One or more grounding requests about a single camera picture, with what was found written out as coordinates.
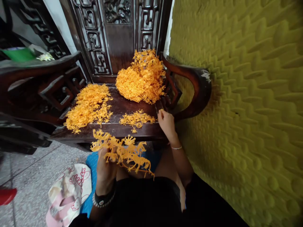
white wall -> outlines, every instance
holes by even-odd
[[[170,46],[170,32],[171,32],[171,26],[173,24],[173,8],[174,8],[175,0],[173,0],[171,4],[171,9],[170,9],[170,16],[169,16],[169,22],[168,22],[168,28],[167,28],[167,33],[166,33],[166,40],[165,40],[165,45],[164,45],[164,54],[169,55],[169,46]]]
[[[77,51],[59,0],[43,0],[71,54]]]
[[[22,37],[26,38],[33,44],[40,46],[47,50],[46,45],[44,42],[41,40],[41,38],[33,31],[30,25],[25,25],[20,18],[12,11],[10,10],[12,19],[13,19],[13,32],[21,35]],[[3,8],[3,1],[0,0],[0,17],[6,21],[6,16]],[[29,46],[28,43],[22,41],[25,46]]]

red object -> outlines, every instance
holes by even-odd
[[[16,196],[17,189],[0,190],[0,206],[8,205]]]

gray floor tile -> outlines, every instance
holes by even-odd
[[[11,178],[10,153],[0,152],[0,185]]]
[[[48,190],[71,164],[85,162],[88,152],[61,145],[13,179],[18,189],[14,200],[16,227],[45,226],[50,202]]]
[[[3,187],[11,188],[12,182],[9,181],[3,185]],[[0,206],[0,224],[2,227],[12,227],[14,226],[14,210],[13,202],[8,205]]]
[[[11,162],[12,162],[12,174],[13,177],[16,176],[21,171],[25,170],[29,166],[31,166],[36,161],[40,160],[43,156],[52,152],[54,149],[59,147],[62,143],[57,141],[53,141],[51,145],[47,148],[38,148],[33,155],[23,155],[18,153],[11,154]]]

textured wall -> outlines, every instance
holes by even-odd
[[[169,54],[212,73],[212,96],[178,123],[198,175],[250,226],[301,226],[303,21],[294,0],[176,0]],[[193,95],[177,77],[183,96]]]

person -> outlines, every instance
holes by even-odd
[[[80,214],[70,227],[82,226],[248,226],[233,208],[194,173],[175,131],[174,117],[159,110],[158,122],[170,149],[165,149],[155,177],[129,174],[99,151],[97,185],[90,217]],[[181,180],[186,209],[181,209]]]

